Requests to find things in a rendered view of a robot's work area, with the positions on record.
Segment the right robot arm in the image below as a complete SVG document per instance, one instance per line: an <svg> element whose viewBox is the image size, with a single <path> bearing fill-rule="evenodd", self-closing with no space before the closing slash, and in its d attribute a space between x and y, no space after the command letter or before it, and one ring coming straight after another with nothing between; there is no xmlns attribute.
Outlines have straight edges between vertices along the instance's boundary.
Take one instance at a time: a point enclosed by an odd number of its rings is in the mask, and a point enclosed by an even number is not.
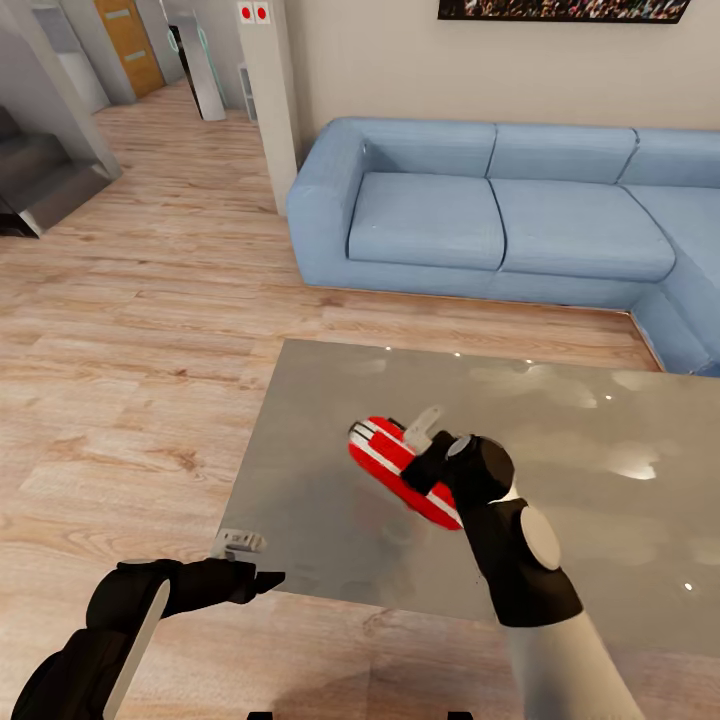
<svg viewBox="0 0 720 720"><path fill-rule="evenodd" d="M487 579L525 720L645 720L561 569L561 548L542 512L501 501L515 468L496 442L427 433L431 405L403 430L416 457L399 475L422 496L448 485L481 575Z"/></svg>

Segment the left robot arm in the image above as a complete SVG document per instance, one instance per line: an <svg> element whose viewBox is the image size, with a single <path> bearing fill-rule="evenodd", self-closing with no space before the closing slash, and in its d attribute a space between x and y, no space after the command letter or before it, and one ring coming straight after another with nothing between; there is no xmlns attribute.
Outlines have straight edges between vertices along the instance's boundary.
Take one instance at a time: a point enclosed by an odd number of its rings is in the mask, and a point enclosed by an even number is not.
<svg viewBox="0 0 720 720"><path fill-rule="evenodd" d="M281 584L285 572L258 572L233 551L261 554L267 540L249 530L221 529L204 561L118 562L96 586L87 629L73 633L23 687L10 720L113 720L159 619L233 602L248 604Z"/></svg>

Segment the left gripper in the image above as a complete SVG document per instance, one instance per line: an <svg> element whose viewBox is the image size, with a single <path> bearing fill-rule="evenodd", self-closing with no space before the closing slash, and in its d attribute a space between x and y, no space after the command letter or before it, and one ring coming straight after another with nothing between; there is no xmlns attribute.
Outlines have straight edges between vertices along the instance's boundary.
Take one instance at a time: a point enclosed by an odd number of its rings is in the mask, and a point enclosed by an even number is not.
<svg viewBox="0 0 720 720"><path fill-rule="evenodd" d="M286 577L285 572L258 572L256 564L227 559L209 559L191 562L202 572L202 591L192 610L199 610L221 604L248 604L256 594L264 594L281 584Z"/></svg>

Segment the radio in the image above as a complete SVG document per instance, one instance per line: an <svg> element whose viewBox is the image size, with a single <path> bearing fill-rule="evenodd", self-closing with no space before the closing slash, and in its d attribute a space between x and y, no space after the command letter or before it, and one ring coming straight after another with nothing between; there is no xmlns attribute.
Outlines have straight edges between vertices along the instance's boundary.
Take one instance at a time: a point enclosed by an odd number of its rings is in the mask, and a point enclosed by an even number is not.
<svg viewBox="0 0 720 720"><path fill-rule="evenodd" d="M405 501L409 510L421 513L431 523L449 531L461 529L462 520L448 485L439 481L429 494L422 496L401 479L399 473L416 457L415 447L403 439L401 423L392 417L387 420L373 417L363 423L355 421L349 435L352 458Z"/></svg>

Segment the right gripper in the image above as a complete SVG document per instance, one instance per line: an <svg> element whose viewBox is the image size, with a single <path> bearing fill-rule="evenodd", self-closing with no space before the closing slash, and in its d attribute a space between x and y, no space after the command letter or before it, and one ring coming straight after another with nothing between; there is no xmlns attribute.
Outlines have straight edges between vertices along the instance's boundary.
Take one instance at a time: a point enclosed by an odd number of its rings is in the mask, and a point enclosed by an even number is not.
<svg viewBox="0 0 720 720"><path fill-rule="evenodd" d="M418 491L422 496L426 496L439 482L436 474L434 474L434 470L432 470L434 456L436 456L437 450L446 446L452 439L455 440L456 438L448 431L439 431L432 440L433 445L422 455L416 456L409 463L409 466L403 472L399 473L401 479L406 481L407 485L409 485L413 491Z"/></svg>

